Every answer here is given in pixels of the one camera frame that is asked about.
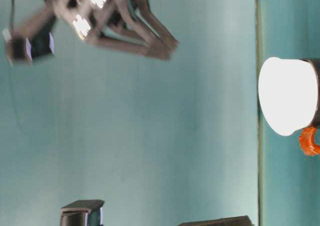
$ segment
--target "cable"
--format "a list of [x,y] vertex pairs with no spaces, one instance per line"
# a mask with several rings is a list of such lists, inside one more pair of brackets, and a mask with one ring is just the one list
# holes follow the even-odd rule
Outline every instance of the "cable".
[[14,28],[14,17],[15,17],[15,0],[11,0],[11,13],[10,13],[10,28]]

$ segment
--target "teal surface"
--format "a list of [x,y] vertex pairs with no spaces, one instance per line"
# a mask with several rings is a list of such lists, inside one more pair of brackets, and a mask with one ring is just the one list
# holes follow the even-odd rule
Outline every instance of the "teal surface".
[[[272,56],[319,58],[319,23],[319,0],[258,0],[259,66]],[[279,136],[263,115],[260,126],[262,225],[319,225],[319,157],[304,156],[301,130]]]
[[[16,1],[17,22],[42,4]],[[32,67],[0,44],[0,225],[57,226],[94,198],[106,226],[257,225],[255,0],[151,7],[180,41],[169,62],[92,48],[63,22],[56,56]]]

